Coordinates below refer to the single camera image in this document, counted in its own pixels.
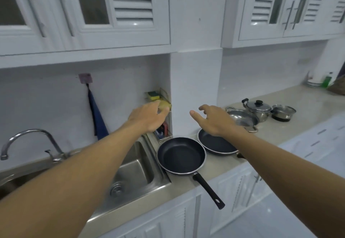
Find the cooking pot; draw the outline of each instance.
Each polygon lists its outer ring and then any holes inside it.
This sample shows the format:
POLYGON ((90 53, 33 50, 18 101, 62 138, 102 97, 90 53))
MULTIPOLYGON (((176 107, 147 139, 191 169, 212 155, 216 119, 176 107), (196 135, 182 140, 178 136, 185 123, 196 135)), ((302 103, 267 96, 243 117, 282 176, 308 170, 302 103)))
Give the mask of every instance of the cooking pot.
POLYGON ((272 118, 280 122, 288 122, 296 110, 287 105, 273 105, 272 106, 272 118))
POLYGON ((256 125, 259 123, 259 118, 255 114, 231 106, 226 108, 226 112, 238 126, 243 126, 248 132, 256 133, 258 131, 256 125))
POLYGON ((272 110, 272 107, 270 105, 265 104, 261 100, 249 102, 249 99, 246 98, 242 100, 242 104, 247 111, 255 114, 259 118, 260 123, 265 122, 267 120, 272 110))

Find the stack of plates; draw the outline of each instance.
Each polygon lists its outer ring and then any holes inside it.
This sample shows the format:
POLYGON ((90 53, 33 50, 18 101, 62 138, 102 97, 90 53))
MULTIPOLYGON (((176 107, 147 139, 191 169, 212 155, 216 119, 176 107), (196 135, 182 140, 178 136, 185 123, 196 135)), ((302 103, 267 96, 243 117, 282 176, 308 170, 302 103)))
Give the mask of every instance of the stack of plates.
POLYGON ((322 85, 322 83, 317 82, 317 81, 315 81, 313 79, 309 79, 307 81, 307 86, 309 86, 309 87, 320 87, 321 85, 322 85))

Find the green bottle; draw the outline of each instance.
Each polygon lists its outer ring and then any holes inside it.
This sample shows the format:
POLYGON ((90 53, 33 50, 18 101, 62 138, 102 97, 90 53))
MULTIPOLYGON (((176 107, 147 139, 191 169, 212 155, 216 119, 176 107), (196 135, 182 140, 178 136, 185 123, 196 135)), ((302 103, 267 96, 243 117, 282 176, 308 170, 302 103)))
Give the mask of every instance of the green bottle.
POLYGON ((321 87, 323 87, 323 88, 327 88, 328 87, 328 85, 330 84, 330 81, 332 79, 332 74, 333 74, 333 72, 330 72, 329 75, 327 75, 325 77, 325 80, 322 82, 321 87))

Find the sink drain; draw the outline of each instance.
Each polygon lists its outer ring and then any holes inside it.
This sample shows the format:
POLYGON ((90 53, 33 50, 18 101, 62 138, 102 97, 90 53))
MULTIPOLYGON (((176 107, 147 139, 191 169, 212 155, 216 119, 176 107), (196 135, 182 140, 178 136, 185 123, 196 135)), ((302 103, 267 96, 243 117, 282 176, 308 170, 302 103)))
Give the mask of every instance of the sink drain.
POLYGON ((111 197, 119 197, 123 193, 123 183, 117 182, 110 190, 111 197))

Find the wicker basket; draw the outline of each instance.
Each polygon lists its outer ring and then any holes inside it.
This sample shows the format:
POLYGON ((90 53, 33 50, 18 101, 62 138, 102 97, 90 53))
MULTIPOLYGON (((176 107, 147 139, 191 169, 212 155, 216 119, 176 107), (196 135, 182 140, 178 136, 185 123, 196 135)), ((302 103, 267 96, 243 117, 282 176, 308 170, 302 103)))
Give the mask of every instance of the wicker basket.
POLYGON ((345 96, 345 75, 336 79, 331 86, 327 87, 327 90, 345 96))

